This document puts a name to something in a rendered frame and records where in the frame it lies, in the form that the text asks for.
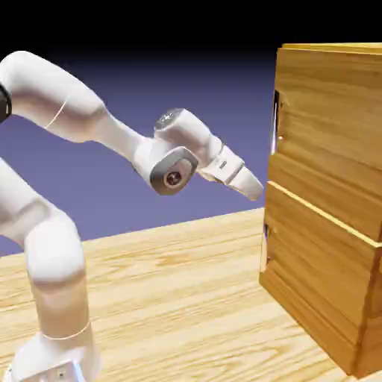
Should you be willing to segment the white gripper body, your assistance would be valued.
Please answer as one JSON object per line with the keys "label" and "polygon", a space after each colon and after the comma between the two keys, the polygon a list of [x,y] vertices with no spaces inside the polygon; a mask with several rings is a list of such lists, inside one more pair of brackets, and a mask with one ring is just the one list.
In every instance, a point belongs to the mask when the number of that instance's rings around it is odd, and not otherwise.
{"label": "white gripper body", "polygon": [[258,200],[263,193],[263,185],[246,166],[243,166],[228,182],[228,187],[251,201]]}

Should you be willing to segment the light wooden cabinet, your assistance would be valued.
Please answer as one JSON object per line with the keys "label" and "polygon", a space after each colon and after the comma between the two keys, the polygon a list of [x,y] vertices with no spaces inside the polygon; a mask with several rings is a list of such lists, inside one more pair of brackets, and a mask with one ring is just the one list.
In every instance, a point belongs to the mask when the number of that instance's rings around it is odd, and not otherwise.
{"label": "light wooden cabinet", "polygon": [[264,289],[348,375],[382,372],[382,43],[279,48]]}

